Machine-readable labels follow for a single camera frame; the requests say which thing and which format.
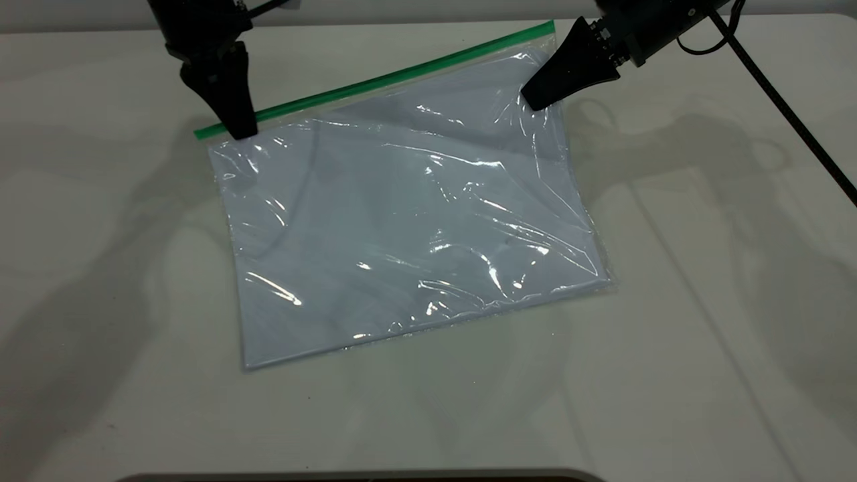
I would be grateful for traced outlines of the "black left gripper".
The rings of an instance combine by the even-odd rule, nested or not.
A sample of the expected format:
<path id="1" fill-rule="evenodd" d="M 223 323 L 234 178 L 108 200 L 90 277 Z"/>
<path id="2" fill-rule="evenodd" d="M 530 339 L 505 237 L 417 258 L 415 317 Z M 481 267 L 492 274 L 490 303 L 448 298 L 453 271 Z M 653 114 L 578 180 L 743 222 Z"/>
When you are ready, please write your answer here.
<path id="1" fill-rule="evenodd" d="M 253 28 L 242 1 L 148 1 L 171 57 L 185 63 L 181 80 L 202 98 L 234 139 L 258 133 L 249 92 L 249 55 L 245 43 L 234 46 L 235 57 L 220 57 L 245 31 Z"/>

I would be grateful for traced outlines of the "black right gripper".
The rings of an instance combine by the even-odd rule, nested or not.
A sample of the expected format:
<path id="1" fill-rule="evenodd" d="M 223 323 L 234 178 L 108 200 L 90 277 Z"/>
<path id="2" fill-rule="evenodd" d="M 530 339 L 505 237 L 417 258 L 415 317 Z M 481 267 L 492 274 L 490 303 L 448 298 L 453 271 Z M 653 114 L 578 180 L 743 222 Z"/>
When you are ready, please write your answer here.
<path id="1" fill-rule="evenodd" d="M 521 90 L 541 112 L 585 88 L 619 79 L 615 66 L 637 67 L 722 8 L 726 1 L 597 1 L 602 18 L 579 18 L 566 39 Z"/>

